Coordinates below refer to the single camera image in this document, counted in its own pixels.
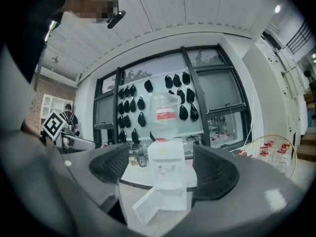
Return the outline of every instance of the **wooden step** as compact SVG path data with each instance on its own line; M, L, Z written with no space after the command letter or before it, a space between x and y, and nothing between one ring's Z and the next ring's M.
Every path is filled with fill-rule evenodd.
M303 135L301 145L316 146L316 133L306 133Z
M316 146L301 145L296 153L298 159L316 162Z

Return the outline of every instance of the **black hanging item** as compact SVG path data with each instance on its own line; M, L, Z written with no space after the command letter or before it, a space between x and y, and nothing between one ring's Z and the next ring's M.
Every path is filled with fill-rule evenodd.
M173 84L172 84L172 79L171 79L170 76L166 76L166 77L164 78L164 82L166 83L166 87L167 87L168 89L171 89L171 88L172 88Z
M156 141L155 137L152 135L152 132L150 131L149 137L151 138L152 141Z
M136 92L136 87L132 85L132 87L129 89L129 93L133 97L135 96L135 92Z
M130 108L130 111L133 112L133 113L136 111L136 103L135 103L135 99L134 98L130 102L129 108Z
M144 86L145 86L145 89L147 90L147 92L152 92L153 86L152 86L152 83L150 82L150 80L147 80L144 83Z
M191 104L190 118L193 122L198 120L198 111L193 104Z
M124 111L126 113L129 113L129 101L128 100L126 100L124 103Z
M180 111L179 111L179 118L181 120L187 120L189 116L189 113L187 111L187 108L185 108L183 105L180 106Z
M141 127L144 127L146 125L145 116L142 112L138 115L137 121Z
M124 125L126 126L126 128L130 128L130 120L128 115L124 117Z
M187 72L183 72L183 74L182 74L182 82L184 84L190 84L190 75Z
M145 108L145 102L143 100L142 97L140 97L137 101L137 107L138 109L140 109L141 111Z
M125 135L125 133L124 133L124 130L122 130L122 131L119 133L118 138L119 138L123 143L126 142L126 135Z
M173 76L173 80L172 81L173 81L174 86L181 87L182 83L180 81L180 77L177 74L175 74Z
M184 102L186 101L186 96L184 95L183 91L178 89L177 95L181 97L181 104L184 104Z
M124 118L123 116L121 115L119 118L118 118L118 125L121 129L123 129L125 127L125 124L124 124Z
M119 112L119 114L121 114L121 115L124 114L123 102L120 102L120 104L118 105L118 112Z
M120 99L123 99L123 98L124 98L124 90L123 90L123 89L120 89L120 90L119 90L118 96L119 96Z
M139 144L139 143L140 143L140 141L138 140L138 134L137 134L135 128L134 128L134 130L132 131L132 141L133 141L135 144Z
M195 97L195 93L193 92L193 90L191 90L189 87L187 88L187 102L188 103L193 103L194 102L194 97Z
M129 97L129 88L128 88L128 86L124 90L124 95L125 95L125 97Z

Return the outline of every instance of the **white corrugated ceiling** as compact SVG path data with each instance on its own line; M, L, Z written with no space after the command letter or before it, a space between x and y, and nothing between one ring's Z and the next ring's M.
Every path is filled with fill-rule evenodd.
M48 39L44 66L70 79L116 48L158 31L192 29L251 38L265 0L119 0L126 16L111 30L64 13Z

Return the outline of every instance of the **plastic water bottle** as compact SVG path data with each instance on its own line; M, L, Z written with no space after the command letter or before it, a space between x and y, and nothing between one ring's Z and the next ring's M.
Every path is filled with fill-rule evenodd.
M177 117L181 98L155 92L150 99L151 131L156 140L171 140L178 134Z

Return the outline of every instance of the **brick wall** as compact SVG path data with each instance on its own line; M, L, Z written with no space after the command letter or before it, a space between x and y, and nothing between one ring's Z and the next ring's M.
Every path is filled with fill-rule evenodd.
M37 73L32 78L31 85L34 87L35 78ZM61 82L47 78L45 76L39 76L38 87L36 90L35 99L32 102L30 111L26 117L26 120L37 129L40 128L40 109L44 94L48 94L55 97L60 97L66 100L73 101L75 103L76 88L65 85Z

